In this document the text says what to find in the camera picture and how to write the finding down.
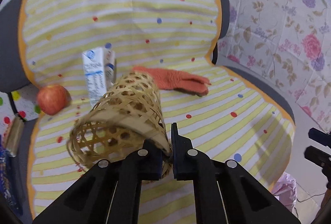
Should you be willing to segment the person's right hand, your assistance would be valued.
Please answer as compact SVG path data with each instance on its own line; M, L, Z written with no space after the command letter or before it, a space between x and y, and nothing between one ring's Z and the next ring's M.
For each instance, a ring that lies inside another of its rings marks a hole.
M326 192L325 192L324 198L322 200L322 203L320 205L319 213L322 211L322 209L325 207L327 202L330 200L330 197L331 197L331 190L327 189Z

